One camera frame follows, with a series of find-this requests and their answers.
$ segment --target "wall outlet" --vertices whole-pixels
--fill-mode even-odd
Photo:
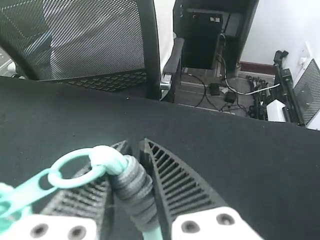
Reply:
[[[301,50],[299,52],[299,57],[298,57],[298,61],[296,63],[296,68],[295,70],[293,70],[293,86],[295,86],[298,81],[300,80],[300,78],[302,77],[302,75],[304,74],[305,70],[307,69],[307,67],[309,66],[309,64],[311,63],[313,59],[313,54],[312,54],[312,50],[311,47],[308,43],[308,41],[306,41],[303,46],[301,47]]]
[[[303,70],[306,70],[311,60],[311,48],[308,41],[306,41],[303,45],[302,52],[300,53],[298,64]]]

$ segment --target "teal plastic ring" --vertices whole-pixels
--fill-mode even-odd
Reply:
[[[85,184],[88,184],[97,178],[101,177],[106,173],[106,168],[104,166],[93,166],[92,170],[88,173],[72,179],[63,179],[57,174],[60,169],[68,162],[79,158],[89,156],[90,151],[92,148],[83,148],[79,150],[72,151],[62,157],[60,157],[52,166],[51,169],[53,172],[48,174],[48,181],[52,186],[55,186],[60,189],[73,189]]]

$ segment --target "white wall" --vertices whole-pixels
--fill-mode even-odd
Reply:
[[[284,62],[294,80],[305,42],[320,66],[320,0],[259,0],[241,62],[273,65],[277,50],[286,50]]]

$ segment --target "baseboard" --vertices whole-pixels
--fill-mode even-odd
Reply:
[[[259,74],[269,74],[275,75],[276,70],[273,65],[268,64],[258,64],[253,62],[240,62],[241,71],[251,72],[251,73],[259,73]]]

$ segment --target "chair armrest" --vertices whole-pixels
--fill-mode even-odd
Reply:
[[[177,72],[184,43],[185,40],[183,38],[174,39],[171,56],[163,69],[164,74],[175,74]]]

